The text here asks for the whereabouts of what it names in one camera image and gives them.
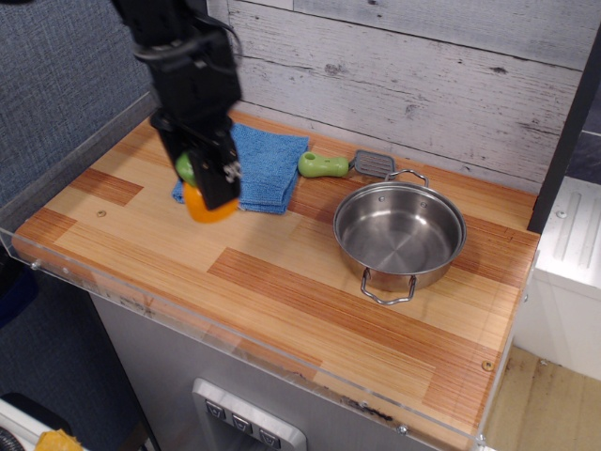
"wood grain surface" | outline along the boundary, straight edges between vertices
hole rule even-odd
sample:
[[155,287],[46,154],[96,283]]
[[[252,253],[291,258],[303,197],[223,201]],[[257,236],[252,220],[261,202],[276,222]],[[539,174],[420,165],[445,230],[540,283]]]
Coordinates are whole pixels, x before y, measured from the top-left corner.
[[[356,150],[233,118],[309,135],[322,155]],[[496,376],[483,363],[501,360],[539,239],[526,230],[534,196],[397,159],[407,166],[460,208],[468,239],[442,279],[392,307],[361,294],[331,225],[340,201],[373,179],[300,178],[284,215],[237,211],[198,224],[171,197],[176,175],[147,122],[30,218],[13,244],[47,271],[150,318],[175,319],[184,332],[228,341],[233,352],[282,366],[349,408],[467,449]]]
[[601,381],[511,348],[486,442],[499,451],[596,451]]

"wooden plank wall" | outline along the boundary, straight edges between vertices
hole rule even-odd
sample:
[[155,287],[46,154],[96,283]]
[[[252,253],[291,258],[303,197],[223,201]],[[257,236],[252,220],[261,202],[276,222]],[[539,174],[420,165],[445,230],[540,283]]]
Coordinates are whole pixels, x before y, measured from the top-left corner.
[[209,0],[243,42],[239,109],[537,193],[598,0]]

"gray fabric wall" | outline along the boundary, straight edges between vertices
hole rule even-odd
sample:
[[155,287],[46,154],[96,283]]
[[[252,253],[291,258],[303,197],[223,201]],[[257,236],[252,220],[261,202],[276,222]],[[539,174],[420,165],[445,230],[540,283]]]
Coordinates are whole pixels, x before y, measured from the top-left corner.
[[0,4],[0,206],[148,87],[109,0]]
[[[0,227],[11,229],[15,204],[44,174],[61,173],[89,142],[110,147],[144,117],[134,108],[127,127],[98,138],[148,91],[131,46],[109,0],[0,0],[0,213],[15,200]],[[0,395],[23,393],[63,416],[88,448],[116,451],[140,418],[89,296],[36,278],[38,297],[0,329]]]

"orange object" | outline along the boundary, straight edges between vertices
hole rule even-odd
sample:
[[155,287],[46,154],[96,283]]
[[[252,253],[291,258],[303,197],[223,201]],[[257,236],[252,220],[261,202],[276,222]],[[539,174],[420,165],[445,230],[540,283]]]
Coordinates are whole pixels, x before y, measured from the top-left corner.
[[238,209],[239,202],[233,199],[215,210],[208,210],[200,190],[186,181],[183,182],[183,194],[188,213],[199,223],[216,223]]
[[83,451],[83,448],[75,438],[59,429],[42,433],[36,451]]

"metal grater blade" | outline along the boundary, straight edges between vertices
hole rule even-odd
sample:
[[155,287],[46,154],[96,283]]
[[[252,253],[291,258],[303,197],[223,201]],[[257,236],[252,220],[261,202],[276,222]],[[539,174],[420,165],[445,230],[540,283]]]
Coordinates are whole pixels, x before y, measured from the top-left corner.
[[394,172],[394,158],[380,153],[359,149],[353,162],[355,171],[365,176],[385,179]]

